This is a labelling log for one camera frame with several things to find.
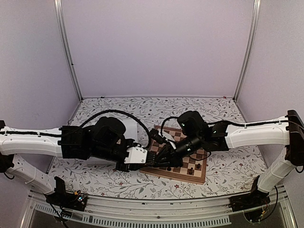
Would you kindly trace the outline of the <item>white plastic compartment tray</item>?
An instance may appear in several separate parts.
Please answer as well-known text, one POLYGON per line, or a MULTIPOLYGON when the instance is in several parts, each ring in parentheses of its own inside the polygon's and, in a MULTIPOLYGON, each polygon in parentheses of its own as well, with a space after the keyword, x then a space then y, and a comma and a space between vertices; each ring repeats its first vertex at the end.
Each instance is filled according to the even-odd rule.
POLYGON ((137 122, 133 119, 122 120, 122 123, 126 127, 124 136, 126 139, 134 139, 138 141, 137 122))

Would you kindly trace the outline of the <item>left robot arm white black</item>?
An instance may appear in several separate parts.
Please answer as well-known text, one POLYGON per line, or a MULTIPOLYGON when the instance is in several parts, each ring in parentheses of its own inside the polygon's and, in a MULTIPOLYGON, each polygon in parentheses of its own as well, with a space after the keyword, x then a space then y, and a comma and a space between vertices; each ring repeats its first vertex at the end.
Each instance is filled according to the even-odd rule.
POLYGON ((126 127, 114 117, 101 117, 95 125, 62 126, 48 130, 22 130, 0 122, 0 171, 23 179, 60 206, 71 197, 65 183, 51 178, 25 161, 22 154, 44 154, 64 159, 87 160, 90 157, 114 161, 121 171, 138 170, 153 165, 155 154, 126 139, 126 127))

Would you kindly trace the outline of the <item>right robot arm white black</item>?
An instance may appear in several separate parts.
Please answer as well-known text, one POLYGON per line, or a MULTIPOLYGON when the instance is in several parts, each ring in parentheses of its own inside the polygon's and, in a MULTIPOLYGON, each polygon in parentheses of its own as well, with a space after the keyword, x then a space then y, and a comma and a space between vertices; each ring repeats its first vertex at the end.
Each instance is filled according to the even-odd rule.
POLYGON ((249 207, 256 207, 292 169, 304 164, 304 123, 295 110, 274 120, 239 124, 230 121, 208 124, 199 112, 187 111, 177 122, 186 137, 175 146, 162 148, 155 159, 159 167, 177 167, 183 157, 199 149, 219 152, 251 145, 285 147, 271 167, 255 178, 251 193, 246 195, 249 207))

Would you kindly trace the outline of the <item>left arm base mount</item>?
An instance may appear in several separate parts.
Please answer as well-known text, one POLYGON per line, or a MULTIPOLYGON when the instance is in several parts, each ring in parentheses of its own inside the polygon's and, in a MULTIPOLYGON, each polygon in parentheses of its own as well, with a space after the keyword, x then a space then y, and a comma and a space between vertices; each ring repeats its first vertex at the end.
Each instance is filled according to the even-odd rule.
POLYGON ((67 192, 65 182, 55 177, 55 192, 46 196, 46 202, 61 208, 85 211, 88 194, 77 190, 73 193, 67 192))

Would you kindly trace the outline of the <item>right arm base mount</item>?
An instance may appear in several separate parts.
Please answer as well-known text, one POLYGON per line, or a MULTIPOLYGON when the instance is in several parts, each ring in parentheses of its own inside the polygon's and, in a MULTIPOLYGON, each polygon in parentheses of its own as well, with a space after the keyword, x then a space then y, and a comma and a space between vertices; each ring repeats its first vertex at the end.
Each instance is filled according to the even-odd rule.
POLYGON ((259 176, 254 179, 249 193, 230 197, 228 205, 233 212, 265 206, 265 209, 260 208, 254 211, 245 212, 244 215, 246 220, 252 223, 262 221, 270 203, 269 193, 264 193, 257 189, 258 179, 259 176))

